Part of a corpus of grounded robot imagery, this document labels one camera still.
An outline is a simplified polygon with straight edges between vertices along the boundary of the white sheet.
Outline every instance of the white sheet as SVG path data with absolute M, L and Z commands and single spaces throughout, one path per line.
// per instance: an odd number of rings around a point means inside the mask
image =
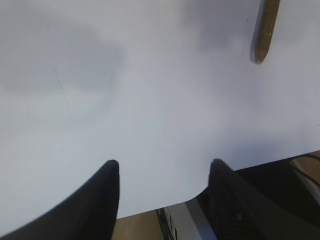
M 249 59 L 258 0 L 1 0 L 0 235 L 106 160 L 118 217 L 187 201 L 209 165 L 319 149 L 320 3 L 282 0 Z

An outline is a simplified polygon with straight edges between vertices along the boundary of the black cable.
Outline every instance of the black cable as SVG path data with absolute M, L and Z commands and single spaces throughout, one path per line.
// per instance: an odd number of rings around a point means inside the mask
M 315 185 L 317 185 L 320 188 L 320 183 L 318 183 L 316 180 L 314 180 L 312 177 L 310 177 L 308 174 L 304 173 L 303 171 L 301 171 L 299 168 L 292 166 L 291 167 L 298 172 L 299 174 L 301 174 L 302 176 L 306 177 L 307 179 L 309 179 L 311 182 L 313 182 Z
M 312 155 L 310 153 L 303 154 L 303 155 L 299 156 L 299 158 L 310 158 L 310 159 L 315 159 L 315 160 L 320 161 L 320 157 L 318 157 L 316 155 Z
M 307 154 L 303 154 L 303 155 L 300 155 L 298 157 L 296 157 L 295 159 L 297 158 L 310 158 L 310 159 L 315 159 L 317 161 L 320 161 L 320 157 L 318 156 L 315 156 L 315 155 L 312 155 L 310 153 L 307 153 Z M 313 182 L 316 186 L 318 186 L 320 188 L 320 183 L 317 182 L 316 180 L 314 180 L 312 177 L 310 177 L 308 174 L 306 174 L 305 172 L 301 171 L 299 168 L 293 166 L 290 164 L 290 166 L 296 171 L 298 172 L 299 174 L 301 174 L 302 176 L 304 176 L 305 178 L 309 179 L 311 182 Z

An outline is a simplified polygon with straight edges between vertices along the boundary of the black object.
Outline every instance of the black object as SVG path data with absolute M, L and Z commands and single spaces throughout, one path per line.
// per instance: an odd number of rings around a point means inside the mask
M 319 240 L 320 229 L 284 210 L 222 160 L 211 164 L 208 220 L 218 240 Z
M 119 194 L 119 164 L 110 160 L 65 201 L 0 240 L 110 240 Z

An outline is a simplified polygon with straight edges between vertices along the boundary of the wooden surface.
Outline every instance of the wooden surface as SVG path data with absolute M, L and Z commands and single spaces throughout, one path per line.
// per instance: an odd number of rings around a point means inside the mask
M 320 151 L 311 152 L 311 154 L 320 157 Z M 309 157 L 300 157 L 296 159 L 299 163 L 302 171 L 308 174 L 311 178 L 320 183 L 320 161 L 309 158 Z
M 118 219 L 112 240 L 163 240 L 155 211 Z

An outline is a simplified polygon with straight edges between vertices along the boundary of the wooden stick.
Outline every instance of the wooden stick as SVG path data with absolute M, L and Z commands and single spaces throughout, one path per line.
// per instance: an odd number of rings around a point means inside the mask
M 280 5 L 280 0 L 264 1 L 263 14 L 254 47 L 256 64 L 262 64 L 269 52 Z

